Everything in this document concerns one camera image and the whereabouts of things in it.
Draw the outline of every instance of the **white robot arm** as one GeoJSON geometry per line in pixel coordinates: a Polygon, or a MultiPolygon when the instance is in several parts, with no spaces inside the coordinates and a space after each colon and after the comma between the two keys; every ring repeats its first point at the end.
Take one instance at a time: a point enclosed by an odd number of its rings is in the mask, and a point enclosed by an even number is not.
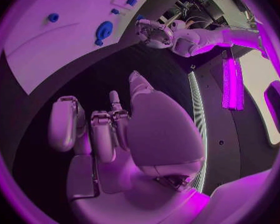
{"type": "Polygon", "coordinates": [[[266,57],[260,35],[257,32],[229,28],[185,29],[186,24],[181,20],[175,20],[170,28],[163,24],[157,26],[157,24],[159,23],[145,19],[136,23],[137,35],[149,47],[170,48],[172,52],[180,56],[190,57],[210,51],[214,46],[240,45],[258,49],[266,57]]]}

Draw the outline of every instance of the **black floor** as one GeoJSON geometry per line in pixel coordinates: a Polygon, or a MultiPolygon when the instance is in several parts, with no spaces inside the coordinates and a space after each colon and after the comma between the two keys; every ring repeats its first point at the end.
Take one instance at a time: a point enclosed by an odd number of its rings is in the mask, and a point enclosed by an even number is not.
{"type": "Polygon", "coordinates": [[[13,175],[29,198],[60,223],[74,223],[66,199],[66,176],[74,153],[58,153],[48,147],[47,124],[51,106],[60,96],[74,95],[87,116],[94,110],[109,110],[109,91],[119,92],[130,110],[128,77],[139,71],[154,86],[176,100],[193,117],[187,74],[166,50],[135,45],[91,66],[68,82],[39,111],[27,129],[16,153],[13,175]]]}

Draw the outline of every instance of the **purple light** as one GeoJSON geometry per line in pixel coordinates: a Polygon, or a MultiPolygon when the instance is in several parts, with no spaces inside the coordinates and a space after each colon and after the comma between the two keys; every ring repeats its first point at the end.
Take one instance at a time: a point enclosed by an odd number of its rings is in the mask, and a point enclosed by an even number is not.
{"type": "Polygon", "coordinates": [[[223,98],[225,109],[244,109],[244,83],[240,62],[233,58],[223,59],[223,98]]]}

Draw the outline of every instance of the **robotic hand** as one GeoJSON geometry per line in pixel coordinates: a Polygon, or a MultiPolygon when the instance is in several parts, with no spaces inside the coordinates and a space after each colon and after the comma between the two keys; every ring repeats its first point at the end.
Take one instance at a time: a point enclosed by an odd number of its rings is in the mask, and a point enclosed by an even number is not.
{"type": "Polygon", "coordinates": [[[137,35],[149,47],[170,48],[172,52],[190,57],[210,51],[214,46],[231,47],[234,44],[258,49],[266,56],[260,35],[248,30],[186,29],[185,22],[175,20],[171,27],[141,19],[136,22],[137,35]]]}

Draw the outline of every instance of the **robotic arm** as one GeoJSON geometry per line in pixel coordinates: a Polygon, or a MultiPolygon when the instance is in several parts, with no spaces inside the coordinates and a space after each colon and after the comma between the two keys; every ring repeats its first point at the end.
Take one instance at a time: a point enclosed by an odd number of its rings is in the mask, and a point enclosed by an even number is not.
{"type": "Polygon", "coordinates": [[[240,45],[266,52],[261,44],[260,35],[248,30],[186,29],[185,22],[175,20],[171,27],[155,21],[141,19],[136,23],[137,35],[149,47],[170,48],[172,52],[190,57],[210,51],[214,46],[231,47],[240,45]]]}

